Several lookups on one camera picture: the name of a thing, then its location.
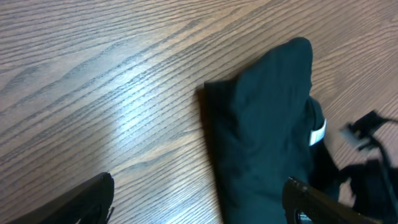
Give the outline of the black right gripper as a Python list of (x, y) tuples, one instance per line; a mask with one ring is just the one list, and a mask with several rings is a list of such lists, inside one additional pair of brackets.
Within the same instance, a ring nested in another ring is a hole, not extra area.
[(341, 135), (356, 150), (369, 152), (378, 149), (380, 159), (368, 159), (364, 164), (351, 164), (340, 170), (342, 182), (350, 180), (355, 197), (352, 209), (366, 217), (380, 221), (397, 220), (397, 167), (374, 133), (384, 124), (396, 119), (380, 116), (371, 111), (353, 123), (345, 124)]

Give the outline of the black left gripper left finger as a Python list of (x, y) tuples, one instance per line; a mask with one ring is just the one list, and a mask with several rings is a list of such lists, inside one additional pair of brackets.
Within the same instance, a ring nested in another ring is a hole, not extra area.
[(102, 172), (10, 224), (107, 224), (114, 212), (114, 179)]

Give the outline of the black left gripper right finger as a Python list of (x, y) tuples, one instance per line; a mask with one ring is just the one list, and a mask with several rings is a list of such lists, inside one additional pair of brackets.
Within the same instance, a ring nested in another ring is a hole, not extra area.
[(294, 177), (282, 192), (282, 206), (288, 224), (380, 224), (329, 198), (323, 192)]

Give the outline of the black t-shirt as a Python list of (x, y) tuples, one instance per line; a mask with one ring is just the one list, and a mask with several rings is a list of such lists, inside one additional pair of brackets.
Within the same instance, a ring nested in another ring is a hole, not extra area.
[(285, 223), (282, 191), (296, 177), (339, 197), (338, 168), (323, 140), (320, 104), (310, 96), (312, 46), (297, 37), (240, 76), (205, 83), (209, 150), (225, 223)]

